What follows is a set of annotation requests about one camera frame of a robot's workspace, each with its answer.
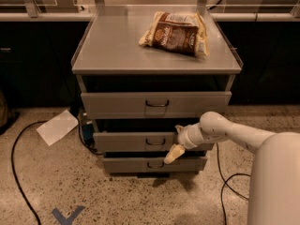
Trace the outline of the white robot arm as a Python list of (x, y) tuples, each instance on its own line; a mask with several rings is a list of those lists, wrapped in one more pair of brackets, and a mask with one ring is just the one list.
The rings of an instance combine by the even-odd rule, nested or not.
[(198, 123), (176, 130), (177, 143), (164, 158), (166, 164), (205, 143), (231, 140), (254, 155), (247, 225), (300, 225), (299, 133), (236, 124), (217, 112), (206, 112)]

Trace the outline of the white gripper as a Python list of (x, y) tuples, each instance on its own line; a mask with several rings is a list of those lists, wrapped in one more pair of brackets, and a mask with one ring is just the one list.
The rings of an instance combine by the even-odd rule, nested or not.
[(185, 153), (185, 149), (194, 149), (204, 143), (207, 138), (199, 123), (187, 126), (176, 125), (175, 128), (178, 133), (177, 141), (180, 144), (174, 144), (171, 147), (169, 153), (164, 158), (165, 164), (173, 163)]

